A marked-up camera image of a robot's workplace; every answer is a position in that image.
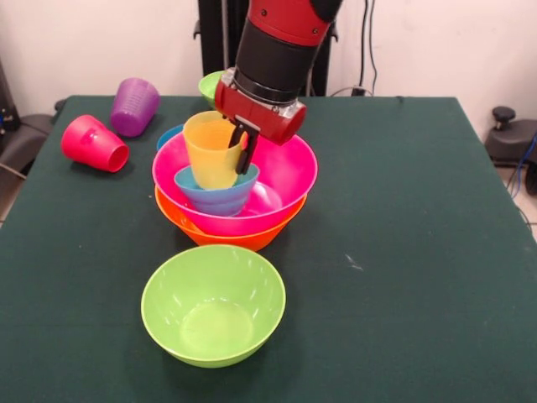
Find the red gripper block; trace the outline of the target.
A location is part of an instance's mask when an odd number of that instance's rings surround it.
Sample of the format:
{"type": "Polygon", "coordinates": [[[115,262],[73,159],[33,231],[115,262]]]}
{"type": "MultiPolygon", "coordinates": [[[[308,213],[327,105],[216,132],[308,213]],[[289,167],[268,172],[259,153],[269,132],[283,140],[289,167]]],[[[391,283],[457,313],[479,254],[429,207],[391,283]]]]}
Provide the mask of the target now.
{"type": "Polygon", "coordinates": [[[223,78],[216,86],[215,105],[234,125],[228,148],[242,149],[236,166],[238,175],[248,172],[259,135],[282,145],[299,131],[307,112],[307,106],[299,101],[288,107],[276,107],[254,100],[223,78]],[[245,148],[243,137],[247,137],[245,148]]]}

